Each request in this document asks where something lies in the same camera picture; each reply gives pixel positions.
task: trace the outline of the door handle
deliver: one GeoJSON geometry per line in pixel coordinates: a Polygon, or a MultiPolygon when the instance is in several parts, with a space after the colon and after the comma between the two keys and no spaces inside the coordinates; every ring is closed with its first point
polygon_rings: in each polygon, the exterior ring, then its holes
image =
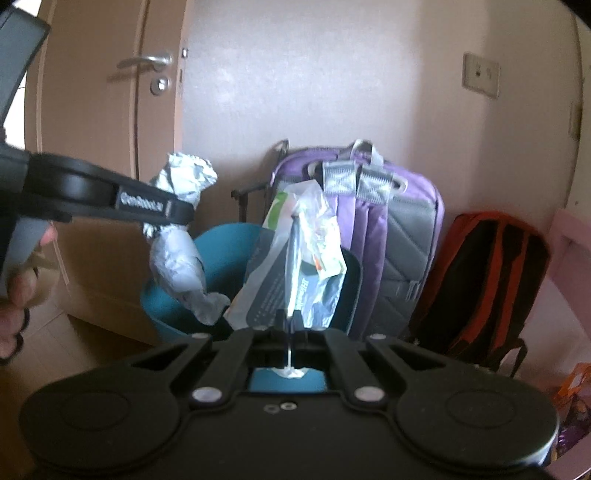
{"type": "Polygon", "coordinates": [[[170,53],[157,53],[155,55],[141,55],[139,57],[130,57],[128,59],[121,60],[117,64],[117,68],[126,69],[127,67],[132,67],[134,65],[149,63],[156,72],[161,72],[172,62],[173,57],[170,53]]]}

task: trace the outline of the wall outlet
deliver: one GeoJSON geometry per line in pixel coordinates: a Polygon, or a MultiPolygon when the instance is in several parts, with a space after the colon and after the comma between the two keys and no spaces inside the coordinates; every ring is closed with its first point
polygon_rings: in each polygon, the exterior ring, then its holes
{"type": "Polygon", "coordinates": [[[491,98],[499,98],[501,66],[473,53],[464,54],[464,72],[462,83],[464,88],[484,93],[491,98]]]}

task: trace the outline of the colorful bag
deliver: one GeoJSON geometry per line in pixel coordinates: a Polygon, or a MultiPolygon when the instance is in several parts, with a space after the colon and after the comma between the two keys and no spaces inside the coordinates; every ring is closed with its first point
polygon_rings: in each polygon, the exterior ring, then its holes
{"type": "Polygon", "coordinates": [[[532,226],[501,212],[458,216],[418,302],[410,330],[434,352],[497,370],[519,338],[550,251],[532,226]]]}
{"type": "Polygon", "coordinates": [[[337,215],[341,246],[362,264],[359,304],[349,336],[397,336],[423,289],[443,220],[443,201],[423,176],[384,161],[357,140],[345,149],[284,147],[271,177],[273,193],[316,179],[337,215]]]}

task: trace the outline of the wooden door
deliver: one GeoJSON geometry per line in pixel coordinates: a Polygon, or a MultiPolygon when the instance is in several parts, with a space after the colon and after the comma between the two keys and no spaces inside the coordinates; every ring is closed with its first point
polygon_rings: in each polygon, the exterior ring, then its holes
{"type": "MultiPolygon", "coordinates": [[[[43,0],[39,17],[51,33],[27,75],[25,145],[82,158],[149,180],[180,149],[182,54],[190,0],[43,0]],[[118,69],[130,57],[168,53],[118,69]],[[168,79],[161,95],[153,80],[168,79]]],[[[49,254],[59,262],[65,312],[131,338],[157,337],[139,305],[148,270],[141,227],[75,219],[59,225],[49,254]]]]}

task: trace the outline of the aluminum foil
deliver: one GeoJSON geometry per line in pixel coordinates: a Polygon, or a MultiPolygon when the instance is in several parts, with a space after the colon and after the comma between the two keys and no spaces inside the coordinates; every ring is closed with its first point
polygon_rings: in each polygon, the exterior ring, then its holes
{"type": "MultiPolygon", "coordinates": [[[[202,190],[216,181],[217,174],[207,160],[171,153],[167,164],[150,184],[197,207],[202,190]]],[[[151,244],[150,270],[157,285],[191,310],[200,323],[216,323],[230,300],[220,293],[207,292],[203,261],[187,227],[145,223],[144,236],[151,244]]]]}

